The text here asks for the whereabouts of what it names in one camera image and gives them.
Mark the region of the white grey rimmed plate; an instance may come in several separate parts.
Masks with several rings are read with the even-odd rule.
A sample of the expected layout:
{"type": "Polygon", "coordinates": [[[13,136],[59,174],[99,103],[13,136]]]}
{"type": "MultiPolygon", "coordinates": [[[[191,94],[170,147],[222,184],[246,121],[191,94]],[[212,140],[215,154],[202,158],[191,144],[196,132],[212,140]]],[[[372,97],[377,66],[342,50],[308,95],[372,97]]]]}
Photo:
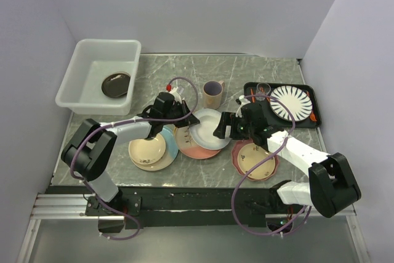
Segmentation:
{"type": "Polygon", "coordinates": [[[190,135],[195,143],[208,150],[221,150],[226,147],[231,138],[229,133],[225,133],[225,138],[220,139],[214,136],[214,131],[219,125],[221,112],[209,108],[203,108],[194,113],[199,119],[199,124],[189,128],[190,135]]]}

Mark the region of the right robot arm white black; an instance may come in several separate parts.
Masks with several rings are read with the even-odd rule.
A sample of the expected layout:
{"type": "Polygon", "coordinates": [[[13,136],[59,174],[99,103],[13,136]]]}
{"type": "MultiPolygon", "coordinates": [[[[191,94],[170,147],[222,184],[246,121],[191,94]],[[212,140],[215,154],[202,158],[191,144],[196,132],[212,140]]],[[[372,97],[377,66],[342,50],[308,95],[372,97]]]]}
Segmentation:
{"type": "Polygon", "coordinates": [[[361,199],[361,190],[343,154],[321,152],[283,128],[270,125],[256,103],[247,103],[235,113],[223,112],[213,135],[219,139],[251,139],[308,177],[308,182],[285,180],[270,189],[269,204],[275,212],[284,212],[290,205],[298,204],[313,206],[322,216],[330,218],[361,199]]]}

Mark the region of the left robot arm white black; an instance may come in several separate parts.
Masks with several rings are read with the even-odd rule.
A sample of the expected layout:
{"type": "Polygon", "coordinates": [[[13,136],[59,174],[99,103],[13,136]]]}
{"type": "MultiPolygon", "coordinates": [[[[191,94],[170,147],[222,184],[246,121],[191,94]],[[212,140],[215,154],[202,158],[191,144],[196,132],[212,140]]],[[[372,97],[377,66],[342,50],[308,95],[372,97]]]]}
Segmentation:
{"type": "Polygon", "coordinates": [[[114,146],[153,138],[167,124],[186,127],[199,123],[186,101],[178,102],[175,95],[161,92],[152,105],[131,119],[114,123],[85,120],[65,145],[61,160],[74,178],[85,182],[101,199],[100,207],[114,215],[123,205],[119,188],[106,171],[114,146]]]}

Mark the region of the translucent white plastic bin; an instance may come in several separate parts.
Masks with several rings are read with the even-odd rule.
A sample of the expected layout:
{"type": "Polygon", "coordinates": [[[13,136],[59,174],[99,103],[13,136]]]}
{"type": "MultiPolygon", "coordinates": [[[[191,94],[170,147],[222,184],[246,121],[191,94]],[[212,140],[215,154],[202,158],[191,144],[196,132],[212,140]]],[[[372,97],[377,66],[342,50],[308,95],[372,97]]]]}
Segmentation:
{"type": "Polygon", "coordinates": [[[58,106],[79,115],[129,113],[142,45],[137,40],[83,39],[74,49],[55,97],[58,106]],[[101,90],[103,80],[113,73],[131,76],[128,93],[111,99],[101,90]]]}

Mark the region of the beige blue large plate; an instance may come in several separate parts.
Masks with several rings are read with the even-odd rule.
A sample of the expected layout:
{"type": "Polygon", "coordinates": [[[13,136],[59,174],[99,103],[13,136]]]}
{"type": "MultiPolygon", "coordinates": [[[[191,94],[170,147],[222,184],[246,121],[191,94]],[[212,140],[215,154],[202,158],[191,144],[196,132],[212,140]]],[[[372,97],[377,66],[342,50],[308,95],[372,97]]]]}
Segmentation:
{"type": "Polygon", "coordinates": [[[166,141],[166,152],[164,156],[156,163],[149,165],[136,164],[132,161],[138,168],[144,171],[160,171],[173,163],[179,152],[178,146],[175,142],[175,137],[169,132],[163,132],[160,133],[160,135],[162,135],[166,141]]]}

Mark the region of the pink scalloped plate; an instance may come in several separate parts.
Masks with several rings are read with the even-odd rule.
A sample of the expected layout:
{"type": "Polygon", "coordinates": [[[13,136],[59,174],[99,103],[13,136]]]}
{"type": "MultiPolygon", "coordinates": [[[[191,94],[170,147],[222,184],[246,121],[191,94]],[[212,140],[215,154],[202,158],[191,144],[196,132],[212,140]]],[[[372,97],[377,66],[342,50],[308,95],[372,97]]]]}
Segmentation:
{"type": "MultiPolygon", "coordinates": [[[[232,163],[241,175],[245,175],[257,163],[264,160],[270,152],[257,146],[252,140],[239,140],[231,151],[232,163]]],[[[264,164],[252,171],[247,178],[249,180],[267,180],[273,176],[279,166],[277,156],[270,158],[264,164]]]]}

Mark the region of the beige pink branch plate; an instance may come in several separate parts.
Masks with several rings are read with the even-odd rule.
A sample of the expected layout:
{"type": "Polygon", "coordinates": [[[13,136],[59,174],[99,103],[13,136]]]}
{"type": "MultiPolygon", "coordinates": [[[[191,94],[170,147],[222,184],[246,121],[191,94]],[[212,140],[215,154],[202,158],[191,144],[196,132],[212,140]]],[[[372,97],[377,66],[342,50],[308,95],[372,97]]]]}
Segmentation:
{"type": "Polygon", "coordinates": [[[220,150],[208,150],[199,146],[191,137],[189,127],[175,127],[174,136],[179,150],[189,158],[205,160],[220,153],[220,150]]]}

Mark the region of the beige flower plate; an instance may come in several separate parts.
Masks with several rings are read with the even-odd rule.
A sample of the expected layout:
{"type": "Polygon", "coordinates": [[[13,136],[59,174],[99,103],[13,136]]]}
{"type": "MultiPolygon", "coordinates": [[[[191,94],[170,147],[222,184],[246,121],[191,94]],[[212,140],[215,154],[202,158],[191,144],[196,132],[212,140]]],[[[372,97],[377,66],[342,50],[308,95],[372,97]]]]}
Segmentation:
{"type": "MultiPolygon", "coordinates": [[[[250,171],[257,163],[264,160],[270,155],[269,152],[262,147],[256,146],[253,143],[246,144],[238,152],[237,162],[239,169],[243,174],[250,171]]],[[[252,171],[248,178],[254,180],[265,180],[275,173],[278,165],[277,157],[270,158],[264,164],[252,171]]]]}

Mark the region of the pink beige mug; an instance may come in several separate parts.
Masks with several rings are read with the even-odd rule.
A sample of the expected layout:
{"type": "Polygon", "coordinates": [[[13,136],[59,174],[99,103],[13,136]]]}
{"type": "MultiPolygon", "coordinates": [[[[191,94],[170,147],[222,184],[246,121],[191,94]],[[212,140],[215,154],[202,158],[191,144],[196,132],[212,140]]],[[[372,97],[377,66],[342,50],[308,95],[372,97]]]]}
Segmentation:
{"type": "Polygon", "coordinates": [[[220,107],[224,81],[208,81],[203,86],[203,107],[216,110],[220,107]]]}

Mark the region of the small beige black-stroke plate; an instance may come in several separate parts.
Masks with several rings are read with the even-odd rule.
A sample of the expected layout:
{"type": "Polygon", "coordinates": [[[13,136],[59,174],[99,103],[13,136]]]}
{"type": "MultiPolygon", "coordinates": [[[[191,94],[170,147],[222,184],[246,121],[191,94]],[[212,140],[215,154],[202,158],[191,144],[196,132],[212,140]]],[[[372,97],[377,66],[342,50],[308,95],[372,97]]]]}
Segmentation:
{"type": "Polygon", "coordinates": [[[132,140],[129,156],[136,164],[149,165],[159,161],[166,152],[166,141],[162,135],[149,139],[132,140]]]}

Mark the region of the small clear glass cup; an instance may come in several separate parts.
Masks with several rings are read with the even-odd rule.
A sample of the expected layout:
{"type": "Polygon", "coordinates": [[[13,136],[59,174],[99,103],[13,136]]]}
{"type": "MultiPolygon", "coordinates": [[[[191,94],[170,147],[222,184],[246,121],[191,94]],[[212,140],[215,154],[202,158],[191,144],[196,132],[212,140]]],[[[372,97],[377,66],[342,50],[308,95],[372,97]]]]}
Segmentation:
{"type": "Polygon", "coordinates": [[[258,83],[256,86],[256,100],[264,101],[271,92],[271,86],[268,83],[258,83]]]}

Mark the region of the white blue striped plate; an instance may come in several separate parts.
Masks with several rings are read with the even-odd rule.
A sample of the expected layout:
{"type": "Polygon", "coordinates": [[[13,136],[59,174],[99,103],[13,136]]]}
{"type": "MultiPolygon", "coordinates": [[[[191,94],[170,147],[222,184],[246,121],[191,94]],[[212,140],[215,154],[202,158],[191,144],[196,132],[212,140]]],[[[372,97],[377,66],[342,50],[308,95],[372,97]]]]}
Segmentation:
{"type": "MultiPolygon", "coordinates": [[[[310,117],[313,104],[308,94],[295,86],[276,87],[270,96],[279,100],[290,111],[295,122],[303,121],[310,117]]],[[[277,101],[270,100],[270,108],[275,115],[286,121],[292,121],[287,110],[277,101]]]]}

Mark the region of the orange utensil on tray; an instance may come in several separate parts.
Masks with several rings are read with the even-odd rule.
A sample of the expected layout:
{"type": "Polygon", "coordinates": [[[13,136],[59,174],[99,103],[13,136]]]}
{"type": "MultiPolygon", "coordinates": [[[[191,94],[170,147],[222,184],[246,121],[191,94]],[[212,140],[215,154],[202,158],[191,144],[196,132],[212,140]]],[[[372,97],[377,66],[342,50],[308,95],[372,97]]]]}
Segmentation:
{"type": "Polygon", "coordinates": [[[317,118],[316,118],[315,113],[313,111],[310,114],[310,120],[313,122],[317,122],[317,118]]]}

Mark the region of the black serving tray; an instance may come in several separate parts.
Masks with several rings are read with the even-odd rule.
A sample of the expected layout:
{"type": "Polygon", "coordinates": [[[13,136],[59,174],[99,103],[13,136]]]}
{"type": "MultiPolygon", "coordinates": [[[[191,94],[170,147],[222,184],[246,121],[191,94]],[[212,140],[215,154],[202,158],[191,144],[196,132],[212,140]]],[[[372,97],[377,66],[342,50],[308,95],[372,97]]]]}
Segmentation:
{"type": "MultiPolygon", "coordinates": [[[[306,94],[309,95],[309,98],[311,98],[312,101],[312,112],[308,117],[304,120],[295,120],[296,124],[295,126],[297,128],[309,128],[309,129],[314,129],[318,128],[321,126],[321,116],[320,116],[320,111],[318,108],[318,104],[315,98],[315,93],[312,87],[306,85],[306,84],[286,84],[286,83],[268,83],[271,87],[271,90],[273,91],[277,87],[281,86],[290,86],[293,88],[299,88],[300,90],[303,90],[306,94]]],[[[257,90],[257,85],[258,82],[247,82],[243,86],[243,91],[244,95],[251,95],[255,94],[257,90]]],[[[275,112],[271,109],[271,106],[267,100],[264,101],[257,101],[259,105],[262,107],[262,111],[267,118],[267,121],[271,125],[277,125],[280,127],[291,127],[292,123],[291,121],[288,121],[286,119],[280,118],[278,115],[275,114],[275,112]]]]}

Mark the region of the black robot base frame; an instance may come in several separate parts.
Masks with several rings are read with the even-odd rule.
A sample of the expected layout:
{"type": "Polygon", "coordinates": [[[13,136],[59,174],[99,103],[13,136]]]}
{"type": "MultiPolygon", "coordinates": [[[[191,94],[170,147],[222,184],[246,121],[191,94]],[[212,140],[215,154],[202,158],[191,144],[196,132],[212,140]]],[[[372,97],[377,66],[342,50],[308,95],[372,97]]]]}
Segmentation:
{"type": "Polygon", "coordinates": [[[267,215],[295,215],[298,204],[286,205],[273,189],[122,187],[122,195],[112,201],[118,211],[135,218],[121,219],[119,224],[100,224],[108,233],[121,227],[182,227],[234,225],[240,221],[248,227],[265,227],[267,215]]]}

